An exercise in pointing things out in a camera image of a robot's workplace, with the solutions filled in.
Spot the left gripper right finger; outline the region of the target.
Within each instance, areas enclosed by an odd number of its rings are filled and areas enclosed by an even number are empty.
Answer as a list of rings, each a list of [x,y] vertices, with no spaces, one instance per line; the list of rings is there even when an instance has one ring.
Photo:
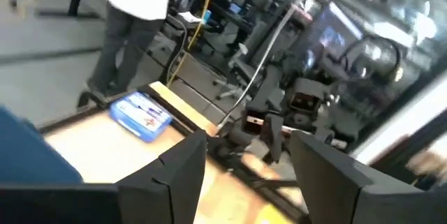
[[[313,224],[447,224],[447,191],[422,191],[298,130],[289,149]]]

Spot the blue first aid box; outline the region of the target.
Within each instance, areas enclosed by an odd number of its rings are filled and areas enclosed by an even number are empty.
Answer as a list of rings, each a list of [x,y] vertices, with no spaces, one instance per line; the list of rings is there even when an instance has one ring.
[[[164,107],[138,91],[113,102],[109,115],[146,143],[155,141],[173,120]]]

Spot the teal flower-patterned cloth pouch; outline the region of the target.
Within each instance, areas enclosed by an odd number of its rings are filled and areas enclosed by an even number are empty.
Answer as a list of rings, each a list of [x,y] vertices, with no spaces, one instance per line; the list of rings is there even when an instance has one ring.
[[[81,184],[80,173],[26,119],[0,107],[0,184]]]

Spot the person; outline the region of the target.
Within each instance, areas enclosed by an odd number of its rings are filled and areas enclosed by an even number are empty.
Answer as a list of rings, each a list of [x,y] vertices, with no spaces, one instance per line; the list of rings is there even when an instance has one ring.
[[[160,31],[169,0],[107,0],[103,48],[78,105],[91,95],[107,100],[126,92],[138,65]]]

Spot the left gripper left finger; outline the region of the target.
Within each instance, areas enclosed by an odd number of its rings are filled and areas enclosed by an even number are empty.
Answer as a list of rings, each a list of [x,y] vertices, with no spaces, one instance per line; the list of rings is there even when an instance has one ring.
[[[122,224],[193,224],[206,151],[207,134],[197,130],[118,181]]]

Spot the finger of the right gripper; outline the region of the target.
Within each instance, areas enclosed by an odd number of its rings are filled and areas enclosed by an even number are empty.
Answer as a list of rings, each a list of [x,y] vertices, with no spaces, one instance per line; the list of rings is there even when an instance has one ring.
[[[284,136],[282,133],[284,119],[275,114],[268,114],[264,122],[264,140],[269,147],[266,163],[278,163],[282,153]]]

